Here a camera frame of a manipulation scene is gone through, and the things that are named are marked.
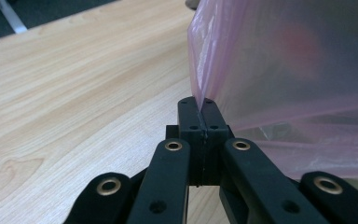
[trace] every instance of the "plastic bag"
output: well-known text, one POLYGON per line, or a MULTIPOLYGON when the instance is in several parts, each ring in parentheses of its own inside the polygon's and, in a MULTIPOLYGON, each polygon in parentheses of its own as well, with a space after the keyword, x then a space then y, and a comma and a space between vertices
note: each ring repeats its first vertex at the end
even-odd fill
POLYGON ((202 0, 188 43, 236 136, 292 178, 358 177, 358 1, 202 0))

